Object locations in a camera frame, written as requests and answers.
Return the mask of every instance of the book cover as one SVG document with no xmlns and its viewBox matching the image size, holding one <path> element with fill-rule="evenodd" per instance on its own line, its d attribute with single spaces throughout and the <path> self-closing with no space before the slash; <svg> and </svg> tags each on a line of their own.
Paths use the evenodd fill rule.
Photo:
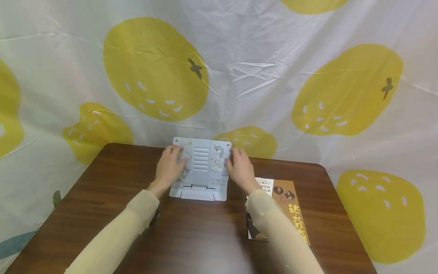
<svg viewBox="0 0 438 274">
<path fill-rule="evenodd" d="M 269 194 L 274 201 L 280 206 L 286 217 L 292 222 L 298 232 L 303 237 L 303 240 L 310 246 L 310 241 L 307 236 L 306 226 L 304 224 L 303 215 L 301 214 L 300 204 L 298 203 L 297 192 L 293 181 L 275 180 L 256 178 L 257 183 L 261 188 Z M 251 217 L 247 212 L 248 239 L 265 241 L 269 239 L 258 231 L 252 224 Z"/>
</svg>

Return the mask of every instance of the left hand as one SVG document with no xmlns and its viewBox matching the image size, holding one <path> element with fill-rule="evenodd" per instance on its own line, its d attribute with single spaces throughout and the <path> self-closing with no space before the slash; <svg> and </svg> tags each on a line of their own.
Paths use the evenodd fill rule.
<svg viewBox="0 0 438 274">
<path fill-rule="evenodd" d="M 168 146 L 163 151 L 163 154 L 157 164 L 157 172 L 155 181 L 153 181 L 148 191 L 151 192 L 157 199 L 175 182 L 183 172 L 183 169 L 188 159 L 182 159 L 178 163 L 178 154 L 183 150 L 182 146 Z"/>
</svg>

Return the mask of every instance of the hand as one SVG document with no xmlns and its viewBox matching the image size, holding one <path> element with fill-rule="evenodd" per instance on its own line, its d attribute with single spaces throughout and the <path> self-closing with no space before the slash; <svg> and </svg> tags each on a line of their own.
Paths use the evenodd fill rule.
<svg viewBox="0 0 438 274">
<path fill-rule="evenodd" d="M 188 159 L 182 159 L 178 163 L 178 153 L 183 150 L 182 146 L 168 146 L 163 151 L 163 154 L 157 164 L 157 172 L 155 181 L 153 181 L 148 191 L 151 192 L 157 199 L 173 184 L 183 172 L 183 169 Z"/>
<path fill-rule="evenodd" d="M 234 164 L 231 160 L 226 160 L 226 168 L 233 181 L 243 190 L 247 195 L 257 189 L 261 189 L 256 182 L 254 176 L 254 167 L 249 161 L 248 155 L 244 149 L 232 148 L 231 155 L 233 156 Z"/>
</svg>

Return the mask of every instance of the curtain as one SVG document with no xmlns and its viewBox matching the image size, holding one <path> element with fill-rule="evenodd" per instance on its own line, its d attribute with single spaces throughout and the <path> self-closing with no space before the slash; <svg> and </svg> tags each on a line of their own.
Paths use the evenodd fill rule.
<svg viewBox="0 0 438 274">
<path fill-rule="evenodd" d="M 110 142 L 318 163 L 379 273 L 434 273 L 434 0 L 0 4 L 0 273 Z"/>
</svg>

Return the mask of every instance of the wooden table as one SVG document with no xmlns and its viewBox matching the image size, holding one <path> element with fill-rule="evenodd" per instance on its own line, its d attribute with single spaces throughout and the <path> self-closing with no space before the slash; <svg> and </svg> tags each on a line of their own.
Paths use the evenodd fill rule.
<svg viewBox="0 0 438 274">
<path fill-rule="evenodd" d="M 8 274 L 63 273 L 98 232 L 155 176 L 162 149 L 107 145 Z M 257 177 L 293 180 L 311 249 L 326 274 L 376 273 L 325 169 L 317 164 L 252 159 Z M 281 273 L 268 243 L 247 238 L 245 195 L 232 182 L 226 202 L 171 198 L 116 273 Z"/>
</svg>

